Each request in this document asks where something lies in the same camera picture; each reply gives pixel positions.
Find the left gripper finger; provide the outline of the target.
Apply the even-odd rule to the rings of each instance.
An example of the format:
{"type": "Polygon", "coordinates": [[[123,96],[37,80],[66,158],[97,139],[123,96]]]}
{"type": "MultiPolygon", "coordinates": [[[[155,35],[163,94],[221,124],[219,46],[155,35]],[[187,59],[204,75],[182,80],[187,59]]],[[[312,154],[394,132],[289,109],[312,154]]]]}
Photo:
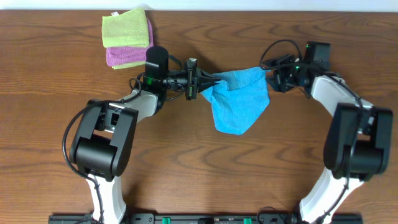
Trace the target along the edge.
{"type": "Polygon", "coordinates": [[[217,84],[218,84],[218,82],[208,82],[208,83],[199,84],[198,88],[197,88],[197,92],[201,93],[202,91],[204,91],[204,90],[206,90],[206,89],[208,89],[210,87],[213,87],[213,86],[215,86],[217,84]]]}
{"type": "Polygon", "coordinates": [[[198,83],[212,83],[221,80],[220,78],[215,77],[213,74],[210,74],[201,69],[197,71],[197,77],[198,77],[198,83]]]}

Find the blue microfiber cloth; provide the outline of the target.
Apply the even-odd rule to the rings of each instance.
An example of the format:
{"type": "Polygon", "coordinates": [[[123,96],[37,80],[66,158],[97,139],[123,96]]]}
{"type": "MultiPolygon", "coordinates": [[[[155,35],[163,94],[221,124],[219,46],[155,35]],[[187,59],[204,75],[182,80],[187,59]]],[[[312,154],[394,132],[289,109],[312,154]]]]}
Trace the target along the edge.
{"type": "Polygon", "coordinates": [[[214,74],[220,80],[201,92],[211,104],[216,130],[244,134],[270,103],[266,71],[259,67],[214,74]]]}

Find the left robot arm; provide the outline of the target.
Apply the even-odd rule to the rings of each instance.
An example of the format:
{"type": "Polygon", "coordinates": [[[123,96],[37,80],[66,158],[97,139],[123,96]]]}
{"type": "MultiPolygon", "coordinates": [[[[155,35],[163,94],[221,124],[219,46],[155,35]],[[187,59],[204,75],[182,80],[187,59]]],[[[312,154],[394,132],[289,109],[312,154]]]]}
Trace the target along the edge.
{"type": "Polygon", "coordinates": [[[126,220],[121,175],[129,162],[137,123],[163,107],[168,90],[192,100],[219,82],[198,68],[194,58],[171,70],[173,59],[163,47],[148,48],[145,71],[129,80],[129,95],[119,100],[90,100],[72,118],[71,122],[80,123],[63,155],[71,170],[89,183],[94,205],[90,223],[126,220]]]}

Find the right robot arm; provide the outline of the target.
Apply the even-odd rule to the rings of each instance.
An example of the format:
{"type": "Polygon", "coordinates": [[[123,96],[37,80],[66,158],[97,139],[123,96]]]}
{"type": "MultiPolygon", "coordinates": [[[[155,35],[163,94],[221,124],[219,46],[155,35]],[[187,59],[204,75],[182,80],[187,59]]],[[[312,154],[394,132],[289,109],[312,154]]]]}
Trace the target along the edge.
{"type": "Polygon", "coordinates": [[[350,193],[387,168],[392,110],[362,99],[330,70],[329,59],[329,43],[308,42],[297,56],[259,61],[261,69],[273,72],[266,80],[274,91],[300,88],[332,117],[323,148],[325,167],[310,193],[291,213],[259,211],[259,223],[362,223],[360,214],[336,211],[350,193]]]}

